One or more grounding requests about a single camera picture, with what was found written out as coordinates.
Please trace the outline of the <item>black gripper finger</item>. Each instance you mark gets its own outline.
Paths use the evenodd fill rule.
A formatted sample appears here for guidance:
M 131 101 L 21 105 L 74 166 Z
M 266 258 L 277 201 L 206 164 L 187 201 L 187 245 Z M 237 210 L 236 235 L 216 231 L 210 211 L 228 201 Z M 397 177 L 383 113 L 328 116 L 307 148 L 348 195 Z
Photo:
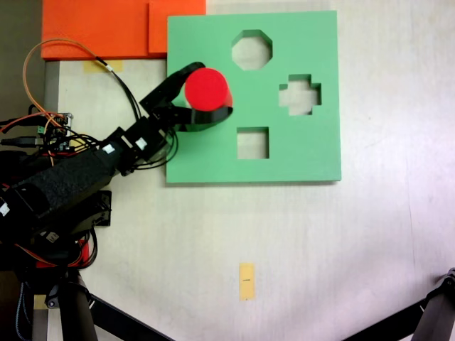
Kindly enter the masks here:
M 186 80 L 196 70 L 204 68 L 201 62 L 191 63 L 169 75 L 154 91 L 153 104 L 165 104 L 174 100 L 180 93 Z
M 225 121 L 232 113 L 233 108 L 226 106 L 211 111 L 172 106 L 171 122 L 175 132 L 203 131 Z

